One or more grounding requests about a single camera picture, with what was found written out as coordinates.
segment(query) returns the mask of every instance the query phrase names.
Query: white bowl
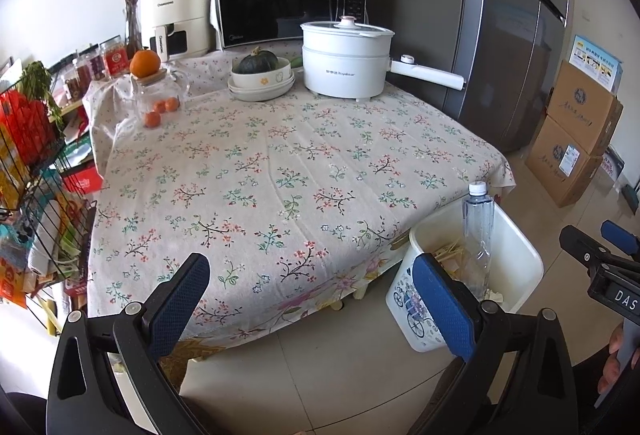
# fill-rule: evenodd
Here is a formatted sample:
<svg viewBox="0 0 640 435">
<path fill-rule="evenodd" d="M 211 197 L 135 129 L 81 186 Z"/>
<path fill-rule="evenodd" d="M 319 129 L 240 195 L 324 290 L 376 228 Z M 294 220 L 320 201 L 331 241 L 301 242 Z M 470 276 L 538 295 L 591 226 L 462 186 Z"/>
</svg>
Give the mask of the white bowl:
<svg viewBox="0 0 640 435">
<path fill-rule="evenodd" d="M 256 91 L 236 92 L 234 89 L 231 88 L 231 85 L 229 85 L 229 90 L 231 91 L 231 94 L 233 95 L 233 97 L 235 97 L 236 99 L 250 102 L 250 103 L 257 103 L 260 101 L 272 100 L 274 98 L 277 98 L 286 94 L 287 92 L 289 92 L 289 89 L 293 86 L 295 82 L 296 82 L 296 79 L 292 77 L 288 79 L 286 83 L 280 83 L 277 86 L 274 86 L 265 91 L 259 91 L 259 92 L 256 92 Z"/>
<path fill-rule="evenodd" d="M 239 89 L 261 89 L 276 85 L 291 77 L 291 62 L 286 58 L 278 58 L 278 68 L 259 74 L 236 74 L 231 69 L 234 86 Z"/>
<path fill-rule="evenodd" d="M 295 79 L 296 79 L 296 75 L 292 72 L 289 78 L 287 78 L 286 80 L 280 83 L 275 83 L 273 85 L 266 85 L 264 87 L 260 87 L 257 89 L 244 89 L 242 87 L 238 87 L 233 83 L 233 80 L 231 78 L 229 78 L 229 81 L 226 84 L 228 85 L 229 90 L 231 90 L 232 92 L 242 92 L 242 94 L 262 94 L 263 92 L 269 92 L 274 89 L 282 88 L 288 83 L 292 83 L 293 81 L 295 81 Z"/>
</svg>

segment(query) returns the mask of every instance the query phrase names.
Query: hand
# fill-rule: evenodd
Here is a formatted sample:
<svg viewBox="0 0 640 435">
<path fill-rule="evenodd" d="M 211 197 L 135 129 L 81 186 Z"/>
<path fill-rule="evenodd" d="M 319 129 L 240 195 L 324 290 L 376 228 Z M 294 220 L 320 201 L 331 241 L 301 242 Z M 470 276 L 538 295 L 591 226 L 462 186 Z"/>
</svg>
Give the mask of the hand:
<svg viewBox="0 0 640 435">
<path fill-rule="evenodd" d="M 598 381 L 598 393 L 602 393 L 609 385 L 613 385 L 620 376 L 620 363 L 616 359 L 616 356 L 622 346 L 622 334 L 622 323 L 620 323 L 611 334 L 611 339 L 609 340 L 609 354 L 611 355 L 602 369 L 602 377 Z M 634 352 L 634 355 L 631 357 L 632 369 L 636 367 L 639 358 L 640 349 L 636 349 L 636 352 Z"/>
</svg>

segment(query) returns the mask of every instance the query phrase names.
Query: bottle cap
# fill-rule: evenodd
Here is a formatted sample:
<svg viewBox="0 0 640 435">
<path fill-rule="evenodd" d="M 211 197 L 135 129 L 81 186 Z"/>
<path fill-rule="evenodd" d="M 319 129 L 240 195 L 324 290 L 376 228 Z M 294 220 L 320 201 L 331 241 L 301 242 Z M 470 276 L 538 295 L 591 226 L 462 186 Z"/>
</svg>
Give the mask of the bottle cap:
<svg viewBox="0 0 640 435">
<path fill-rule="evenodd" d="M 474 197 L 486 195 L 486 182 L 477 180 L 469 184 L 469 195 L 473 195 Z"/>
</svg>

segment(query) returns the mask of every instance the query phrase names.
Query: glass vase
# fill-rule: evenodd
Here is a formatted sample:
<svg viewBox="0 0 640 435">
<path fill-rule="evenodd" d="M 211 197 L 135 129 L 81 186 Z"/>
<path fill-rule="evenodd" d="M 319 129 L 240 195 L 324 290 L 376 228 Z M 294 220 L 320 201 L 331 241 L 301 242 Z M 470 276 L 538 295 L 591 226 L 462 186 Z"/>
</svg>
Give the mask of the glass vase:
<svg viewBox="0 0 640 435">
<path fill-rule="evenodd" d="M 126 31 L 125 42 L 127 44 L 127 56 L 129 60 L 133 55 L 142 50 L 142 33 L 140 31 L 140 21 L 138 19 L 138 2 L 127 4 L 125 8 Z"/>
</svg>

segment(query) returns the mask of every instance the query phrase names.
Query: floral tablecloth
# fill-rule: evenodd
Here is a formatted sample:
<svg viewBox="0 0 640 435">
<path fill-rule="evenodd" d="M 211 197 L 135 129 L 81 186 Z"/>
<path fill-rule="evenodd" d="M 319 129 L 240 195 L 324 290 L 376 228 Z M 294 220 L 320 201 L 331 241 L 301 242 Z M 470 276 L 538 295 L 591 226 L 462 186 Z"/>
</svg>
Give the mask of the floral tablecloth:
<svg viewBox="0 0 640 435">
<path fill-rule="evenodd" d="M 469 181 L 514 186 L 495 148 L 392 85 L 357 104 L 315 96 L 299 75 L 286 95 L 249 104 L 223 88 L 226 74 L 197 74 L 219 60 L 188 65 L 211 91 L 157 129 L 116 97 L 126 78 L 87 97 L 98 152 L 109 151 L 97 159 L 90 315 L 146 300 L 199 252 L 211 279 L 182 338 L 239 345 L 378 277 L 402 258 L 408 229 Z"/>
</svg>

